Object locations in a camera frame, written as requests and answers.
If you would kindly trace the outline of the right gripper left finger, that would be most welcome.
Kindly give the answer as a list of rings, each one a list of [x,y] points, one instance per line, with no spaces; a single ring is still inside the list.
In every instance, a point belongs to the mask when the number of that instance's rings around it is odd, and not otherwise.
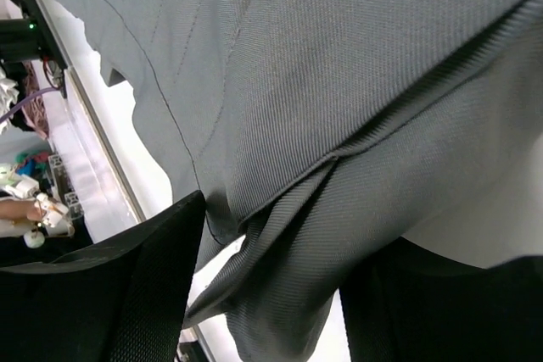
[[[193,192],[52,262],[2,268],[2,360],[172,361],[204,216]]]

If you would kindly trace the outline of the grey pleated skirt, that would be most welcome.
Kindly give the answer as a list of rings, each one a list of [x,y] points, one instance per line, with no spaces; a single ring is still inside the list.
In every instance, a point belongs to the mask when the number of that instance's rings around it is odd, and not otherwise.
[[[243,361],[306,361],[365,258],[478,203],[542,133],[542,0],[54,0],[174,198],[206,199],[199,264],[241,250],[188,326]]]

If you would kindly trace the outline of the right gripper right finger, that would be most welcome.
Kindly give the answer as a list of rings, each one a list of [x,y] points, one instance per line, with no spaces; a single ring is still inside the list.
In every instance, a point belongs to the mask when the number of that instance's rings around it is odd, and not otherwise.
[[[542,258],[489,269],[400,238],[339,290],[354,361],[540,361]]]

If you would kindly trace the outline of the person's hand in background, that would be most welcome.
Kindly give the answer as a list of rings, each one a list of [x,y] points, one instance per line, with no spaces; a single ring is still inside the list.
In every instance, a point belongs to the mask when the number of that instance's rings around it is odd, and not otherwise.
[[[42,212],[31,200],[1,198],[1,238],[22,237],[42,220]]]

